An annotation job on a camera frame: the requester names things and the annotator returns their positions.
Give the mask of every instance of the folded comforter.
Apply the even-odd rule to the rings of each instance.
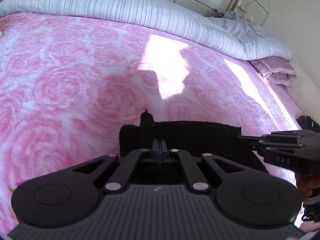
[[[237,59],[292,58],[291,51],[281,41],[257,25],[241,20],[228,20],[227,24],[226,19],[212,21],[166,0],[4,0],[0,3],[0,17],[17,12],[141,25],[194,41]]]

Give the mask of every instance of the hand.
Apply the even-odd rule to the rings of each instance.
[[[295,173],[297,188],[302,195],[302,200],[307,201],[312,195],[312,190],[320,187],[320,173],[314,174],[308,179],[300,173]]]

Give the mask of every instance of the pink fleece blanket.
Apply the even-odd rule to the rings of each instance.
[[[0,19],[0,231],[22,182],[108,153],[118,132],[155,121],[295,130],[302,112],[246,62],[161,31],[118,22],[20,13]],[[269,171],[294,182],[290,172]]]

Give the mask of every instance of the black felt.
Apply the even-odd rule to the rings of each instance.
[[[247,167],[268,173],[249,149],[238,147],[241,128],[210,122],[154,122],[147,111],[141,114],[140,127],[125,125],[119,133],[120,155],[139,148],[151,148],[154,138],[165,140],[168,149],[183,149],[194,157],[213,153]]]
[[[320,132],[320,125],[315,122],[310,116],[300,116],[297,119],[298,124],[302,129]]]

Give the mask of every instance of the pillow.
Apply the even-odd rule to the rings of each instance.
[[[263,59],[267,63],[267,67],[271,70],[272,73],[279,72],[283,74],[295,75],[296,72],[290,63],[280,57],[266,57]]]
[[[264,78],[267,78],[272,74],[268,63],[263,59],[249,60],[251,66],[253,66],[256,71],[258,71]]]
[[[284,74],[284,73],[272,73],[267,80],[273,84],[276,85],[285,85],[287,87],[290,87],[290,81],[296,78],[295,75],[289,75],[289,74]]]

